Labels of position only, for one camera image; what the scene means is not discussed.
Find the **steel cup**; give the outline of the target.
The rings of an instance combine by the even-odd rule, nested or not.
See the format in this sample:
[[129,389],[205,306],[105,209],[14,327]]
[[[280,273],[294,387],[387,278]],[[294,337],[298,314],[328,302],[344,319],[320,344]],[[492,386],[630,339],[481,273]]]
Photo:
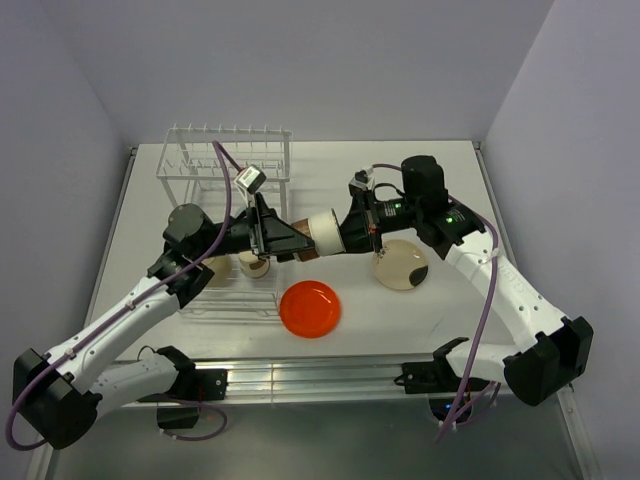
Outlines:
[[291,226],[314,241],[313,248],[293,254],[294,259],[298,262],[307,262],[345,252],[334,209],[298,220]]
[[237,255],[241,272],[248,278],[264,277],[270,270],[270,260],[260,258],[252,251],[244,251]]

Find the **beige plate with black spot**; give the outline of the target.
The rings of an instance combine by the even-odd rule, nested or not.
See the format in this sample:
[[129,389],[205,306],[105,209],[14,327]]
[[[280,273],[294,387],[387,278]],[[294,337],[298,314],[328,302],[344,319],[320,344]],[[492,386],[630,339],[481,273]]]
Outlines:
[[422,284],[429,273],[429,261],[414,243],[394,239],[383,243],[372,255],[372,272],[384,287],[394,291],[413,290]]

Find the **orange plastic plate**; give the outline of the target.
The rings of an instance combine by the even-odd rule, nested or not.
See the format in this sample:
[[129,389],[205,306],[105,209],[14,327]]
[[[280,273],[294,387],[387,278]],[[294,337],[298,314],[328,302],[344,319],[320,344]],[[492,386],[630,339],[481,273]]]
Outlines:
[[331,333],[342,316],[336,292],[327,284],[304,280],[290,286],[279,304],[283,326],[293,335],[316,339]]

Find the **floral ceramic bowl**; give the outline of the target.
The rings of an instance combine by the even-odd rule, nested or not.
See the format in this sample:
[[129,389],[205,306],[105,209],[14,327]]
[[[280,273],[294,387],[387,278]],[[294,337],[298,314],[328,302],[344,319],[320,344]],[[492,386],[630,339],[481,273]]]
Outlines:
[[213,277],[206,285],[207,288],[223,286],[232,272],[232,261],[229,256],[207,258],[202,262],[202,265],[213,272]]

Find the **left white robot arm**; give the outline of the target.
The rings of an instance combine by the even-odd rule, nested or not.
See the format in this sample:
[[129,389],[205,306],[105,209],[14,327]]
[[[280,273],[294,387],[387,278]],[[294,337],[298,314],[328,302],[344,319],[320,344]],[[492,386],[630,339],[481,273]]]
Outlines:
[[198,375],[194,362],[172,346],[123,367],[113,362],[144,333],[187,306],[213,278],[204,260],[244,251],[289,259],[311,250],[313,237],[282,220],[254,194],[238,218],[229,210],[215,223],[196,204],[170,213],[164,250],[129,293],[98,320],[40,354],[26,350],[14,363],[8,445],[30,451],[63,449],[105,414],[160,395],[189,402]]

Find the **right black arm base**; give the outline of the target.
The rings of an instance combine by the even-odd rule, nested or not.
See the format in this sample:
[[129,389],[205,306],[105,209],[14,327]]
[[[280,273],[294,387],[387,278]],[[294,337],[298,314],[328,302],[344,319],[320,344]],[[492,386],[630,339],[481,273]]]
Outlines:
[[468,341],[466,337],[455,338],[439,347],[430,361],[403,363],[394,384],[403,387],[406,394],[455,393],[461,383],[461,374],[454,372],[446,355]]

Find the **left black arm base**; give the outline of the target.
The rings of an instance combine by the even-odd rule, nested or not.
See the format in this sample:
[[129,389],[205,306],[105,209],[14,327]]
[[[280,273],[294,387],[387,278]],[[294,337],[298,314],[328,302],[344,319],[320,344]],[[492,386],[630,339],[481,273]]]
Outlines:
[[[221,435],[228,425],[227,414],[217,405],[225,399],[228,371],[225,369],[196,369],[194,380],[184,393],[167,393],[162,402],[173,406],[158,407],[156,423],[160,431],[181,441],[204,441]],[[201,421],[212,421],[210,433],[196,433]]]

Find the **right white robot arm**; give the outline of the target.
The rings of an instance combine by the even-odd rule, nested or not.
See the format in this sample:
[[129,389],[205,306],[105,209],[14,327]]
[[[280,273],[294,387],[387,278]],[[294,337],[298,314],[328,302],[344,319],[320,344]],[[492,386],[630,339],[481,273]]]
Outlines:
[[377,199],[372,169],[354,174],[351,206],[339,227],[346,253],[378,253],[383,235],[412,229],[485,299],[473,338],[438,348],[405,388],[427,393],[504,384],[537,406],[581,376],[594,336],[589,322],[570,319],[522,276],[501,253],[490,222],[449,195],[434,157],[412,156],[397,169],[403,187],[391,200]]

